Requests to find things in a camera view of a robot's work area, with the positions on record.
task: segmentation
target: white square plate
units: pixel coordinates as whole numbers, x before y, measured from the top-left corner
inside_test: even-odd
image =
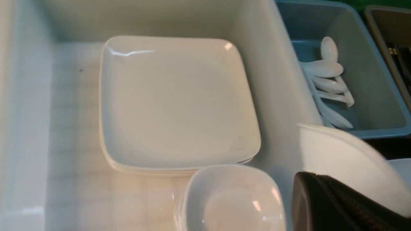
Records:
[[[111,38],[99,94],[100,143],[118,170],[238,163],[261,146],[241,57],[226,40]]]

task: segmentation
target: white bin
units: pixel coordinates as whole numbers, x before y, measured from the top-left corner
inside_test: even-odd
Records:
[[[0,31],[0,229],[173,230],[188,179],[116,172],[99,148],[100,54],[116,35],[237,46],[262,135],[250,165],[275,179],[289,214],[296,124],[321,120],[273,1],[3,0]]]

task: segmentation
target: stack of bowls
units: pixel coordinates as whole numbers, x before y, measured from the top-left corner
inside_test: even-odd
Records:
[[[175,208],[177,231],[285,231],[281,194],[261,170],[241,165],[203,168]]]
[[[120,171],[187,175],[248,162],[261,146],[240,54],[222,39],[111,38],[99,109],[102,150]]]

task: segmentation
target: utensil bin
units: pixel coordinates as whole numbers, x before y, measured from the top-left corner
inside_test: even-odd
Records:
[[[249,164],[278,182],[288,211],[302,170],[296,124],[321,120],[275,2],[2,0],[0,18],[4,231],[173,229],[188,178],[117,172],[100,149],[101,52],[117,35],[237,46],[261,130],[261,150]]]
[[[395,7],[370,5],[364,11],[368,30],[371,32],[395,83],[409,111],[411,111],[410,92],[389,52],[387,43],[411,47],[411,10]]]
[[[301,62],[321,59],[320,44],[330,36],[337,44],[341,75],[355,104],[324,100],[363,138],[404,136],[411,133],[411,116],[374,42],[356,11],[339,2],[280,0],[278,8]]]

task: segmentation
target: plastic spoon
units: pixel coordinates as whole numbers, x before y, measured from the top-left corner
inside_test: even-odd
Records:
[[[300,62],[300,65],[321,78],[332,78],[343,73],[344,68],[341,64],[329,60],[317,60],[314,62]]]
[[[339,94],[347,91],[347,87],[330,79],[319,78],[317,76],[311,75],[311,79],[314,82],[314,85],[318,87],[318,89]]]
[[[337,45],[331,37],[323,38],[323,41],[321,42],[321,57],[324,60],[329,60],[332,62],[338,61]],[[341,78],[340,75],[336,76],[335,80],[347,88],[347,85],[345,84],[344,80]],[[344,92],[344,96],[346,97],[347,107],[353,106],[355,101],[353,95],[348,90],[348,88],[347,91]]]
[[[352,124],[346,120],[342,115],[338,114],[337,112],[330,109],[327,105],[323,103],[321,98],[317,94],[317,90],[315,89],[314,82],[313,82],[313,75],[310,72],[307,72],[302,68],[304,75],[306,76],[306,80],[309,86],[309,89],[314,97],[314,101],[317,104],[318,111],[322,116],[324,116],[330,123],[335,125],[336,127],[340,128],[353,128]]]
[[[337,45],[331,37],[323,38],[323,41],[321,42],[321,57],[324,60],[331,62],[338,61]]]
[[[324,116],[320,115],[320,117],[325,126],[335,128],[335,126],[332,123],[330,123]]]
[[[347,103],[347,99],[343,95],[332,94],[324,91],[317,91],[317,93],[320,98]]]
[[[335,80],[338,83],[344,85],[344,87],[346,87],[348,89],[347,85],[345,84],[344,80],[342,80],[341,76],[339,76],[339,75],[336,76]],[[351,94],[350,90],[347,90],[343,93],[344,93],[344,97],[345,97],[345,100],[346,100],[347,107],[351,107],[352,105],[354,105],[355,101],[354,101],[353,95]]]

